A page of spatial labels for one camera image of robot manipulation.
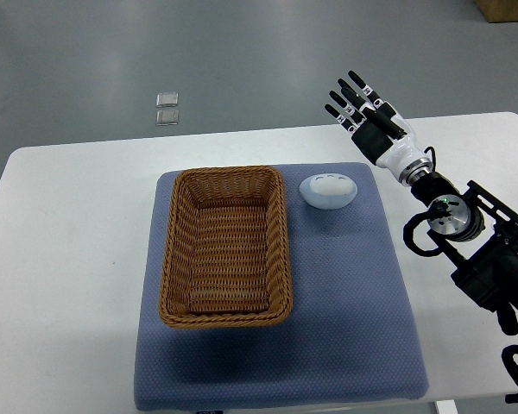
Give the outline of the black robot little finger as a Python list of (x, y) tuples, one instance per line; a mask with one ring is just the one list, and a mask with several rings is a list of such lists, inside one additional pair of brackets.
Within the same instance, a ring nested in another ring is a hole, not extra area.
[(346, 131), (355, 132), (357, 130), (357, 125), (349, 117), (339, 113), (333, 106), (327, 103), (324, 108)]

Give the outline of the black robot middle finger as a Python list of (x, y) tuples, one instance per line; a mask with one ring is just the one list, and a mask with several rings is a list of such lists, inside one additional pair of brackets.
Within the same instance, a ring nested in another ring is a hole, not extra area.
[(364, 109), (371, 109), (371, 103), (367, 102), (362, 95), (359, 95), (351, 86), (342, 78), (338, 79), (338, 85), (349, 104), (356, 110), (362, 112)]

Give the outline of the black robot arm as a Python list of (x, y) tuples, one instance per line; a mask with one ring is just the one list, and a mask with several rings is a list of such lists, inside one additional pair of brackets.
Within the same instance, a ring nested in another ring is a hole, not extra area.
[(325, 108), (400, 219), (429, 395), (518, 403), (518, 115), (407, 120), (354, 72)]

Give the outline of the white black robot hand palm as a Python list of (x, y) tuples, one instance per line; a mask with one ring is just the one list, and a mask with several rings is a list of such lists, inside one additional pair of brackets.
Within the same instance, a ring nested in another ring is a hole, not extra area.
[[(416, 137), (411, 126), (388, 102), (379, 106), (370, 103), (352, 103), (354, 108), (351, 119), (363, 120), (355, 126), (351, 134), (352, 142), (366, 159), (375, 166), (391, 171), (402, 185), (413, 185), (420, 177), (433, 171), (433, 162), (416, 145)], [(384, 116), (393, 124), (389, 135), (382, 127), (366, 117), (368, 112)]]

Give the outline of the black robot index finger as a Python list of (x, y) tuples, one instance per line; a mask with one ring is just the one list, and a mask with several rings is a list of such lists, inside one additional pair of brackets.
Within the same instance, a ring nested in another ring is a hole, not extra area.
[(374, 105), (375, 108), (379, 108), (383, 104), (383, 100), (380, 96), (354, 71), (348, 71), (350, 79), (361, 89), (363, 94), (368, 100)]

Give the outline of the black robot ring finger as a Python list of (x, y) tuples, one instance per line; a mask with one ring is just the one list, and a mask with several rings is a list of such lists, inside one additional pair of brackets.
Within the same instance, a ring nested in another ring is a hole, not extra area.
[(348, 103), (343, 97), (338, 95), (335, 91), (329, 92), (332, 100), (343, 109), (347, 115), (353, 120), (355, 123), (361, 123), (364, 120), (364, 116), (358, 112), (350, 103)]

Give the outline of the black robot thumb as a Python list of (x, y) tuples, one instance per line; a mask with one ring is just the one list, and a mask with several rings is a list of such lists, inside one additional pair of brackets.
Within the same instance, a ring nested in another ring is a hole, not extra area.
[(363, 109), (363, 115), (392, 140), (400, 140), (407, 134), (407, 132), (398, 124), (394, 123), (387, 116), (376, 110), (365, 107)]

